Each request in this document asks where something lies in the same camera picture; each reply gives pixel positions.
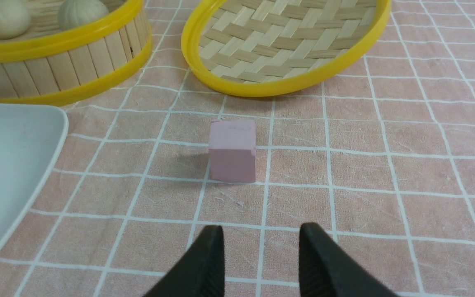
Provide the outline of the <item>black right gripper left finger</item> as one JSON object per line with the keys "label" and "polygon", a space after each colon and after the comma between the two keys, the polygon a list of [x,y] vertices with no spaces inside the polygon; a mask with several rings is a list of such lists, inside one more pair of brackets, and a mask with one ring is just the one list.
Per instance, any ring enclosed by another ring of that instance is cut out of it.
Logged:
{"label": "black right gripper left finger", "polygon": [[222,226],[205,226],[180,260],[145,297],[223,297],[226,262]]}

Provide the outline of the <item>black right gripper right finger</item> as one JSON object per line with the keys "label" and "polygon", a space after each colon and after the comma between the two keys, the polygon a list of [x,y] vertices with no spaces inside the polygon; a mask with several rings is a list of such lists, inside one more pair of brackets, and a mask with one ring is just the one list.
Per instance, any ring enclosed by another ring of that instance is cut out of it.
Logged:
{"label": "black right gripper right finger", "polygon": [[315,222],[300,227],[299,292],[301,297],[397,296]]}

